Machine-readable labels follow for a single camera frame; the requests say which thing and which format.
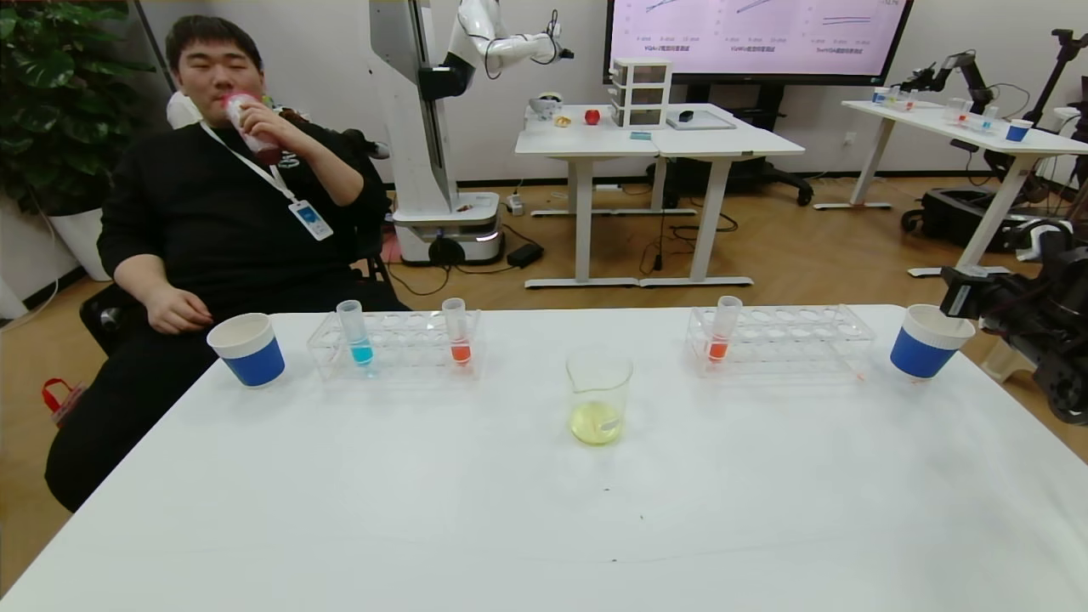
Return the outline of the seated man's left hand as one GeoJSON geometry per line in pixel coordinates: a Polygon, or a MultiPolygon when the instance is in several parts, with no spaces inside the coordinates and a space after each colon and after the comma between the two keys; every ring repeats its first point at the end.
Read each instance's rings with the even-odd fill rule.
{"type": "Polygon", "coordinates": [[[255,139],[286,148],[292,142],[295,125],[260,101],[244,101],[240,105],[240,128],[255,139]]]}

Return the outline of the seated man's right hand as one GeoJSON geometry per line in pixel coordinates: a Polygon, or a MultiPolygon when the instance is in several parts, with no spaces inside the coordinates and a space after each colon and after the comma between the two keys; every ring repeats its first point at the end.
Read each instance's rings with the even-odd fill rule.
{"type": "Polygon", "coordinates": [[[154,289],[144,301],[149,325],[168,336],[200,331],[213,325],[213,315],[195,294],[166,286],[154,289]]]}

